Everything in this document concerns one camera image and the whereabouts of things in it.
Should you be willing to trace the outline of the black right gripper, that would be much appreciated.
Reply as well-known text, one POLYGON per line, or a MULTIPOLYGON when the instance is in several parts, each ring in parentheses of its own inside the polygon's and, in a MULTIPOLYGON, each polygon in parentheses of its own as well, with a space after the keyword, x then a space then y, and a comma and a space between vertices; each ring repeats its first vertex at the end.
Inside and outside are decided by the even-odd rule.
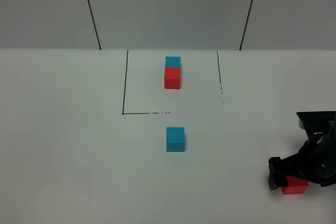
POLYGON ((327 187, 335 184, 335 133, 311 136, 295 155, 282 160, 268 160, 270 190, 287 187, 286 176, 303 179, 327 187))

